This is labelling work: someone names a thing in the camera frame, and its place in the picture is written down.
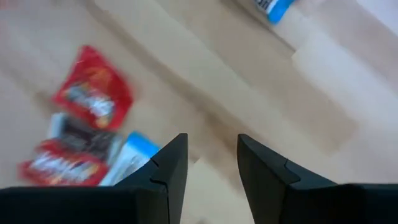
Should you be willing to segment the blue white candy bar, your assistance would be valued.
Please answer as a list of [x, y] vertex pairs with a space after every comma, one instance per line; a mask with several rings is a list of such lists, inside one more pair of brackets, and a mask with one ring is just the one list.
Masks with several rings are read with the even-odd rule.
[[99, 186], [113, 186], [140, 169], [160, 151], [160, 146], [138, 131], [126, 139], [115, 162]]
[[253, 0], [257, 10], [272, 25], [278, 24], [296, 0]]

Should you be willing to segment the brown candy bar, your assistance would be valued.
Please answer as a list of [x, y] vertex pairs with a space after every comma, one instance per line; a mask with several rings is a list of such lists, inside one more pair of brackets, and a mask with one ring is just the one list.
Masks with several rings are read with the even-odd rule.
[[124, 141], [118, 133], [92, 128], [66, 113], [51, 116], [47, 137], [60, 141], [71, 151], [89, 153], [108, 165], [114, 161]]

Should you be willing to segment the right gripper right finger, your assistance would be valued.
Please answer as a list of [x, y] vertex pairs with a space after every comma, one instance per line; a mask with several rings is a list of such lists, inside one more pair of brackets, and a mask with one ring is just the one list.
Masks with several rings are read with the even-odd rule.
[[247, 134], [237, 160], [255, 224], [398, 224], [398, 184], [337, 184]]

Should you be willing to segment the red candy packet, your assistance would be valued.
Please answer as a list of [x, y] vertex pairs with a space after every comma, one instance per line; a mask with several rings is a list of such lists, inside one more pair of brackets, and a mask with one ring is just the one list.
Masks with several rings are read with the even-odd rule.
[[52, 100], [90, 126], [115, 131], [134, 101], [124, 74], [99, 50], [83, 45]]
[[35, 156], [19, 165], [20, 175], [46, 186], [96, 186], [108, 172], [108, 166], [85, 152], [73, 152], [58, 140], [42, 141]]

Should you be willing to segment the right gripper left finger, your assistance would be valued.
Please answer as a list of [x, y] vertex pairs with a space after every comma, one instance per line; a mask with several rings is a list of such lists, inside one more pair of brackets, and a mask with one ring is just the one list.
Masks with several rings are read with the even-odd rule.
[[179, 224], [187, 183], [188, 135], [112, 187], [9, 187], [0, 224]]

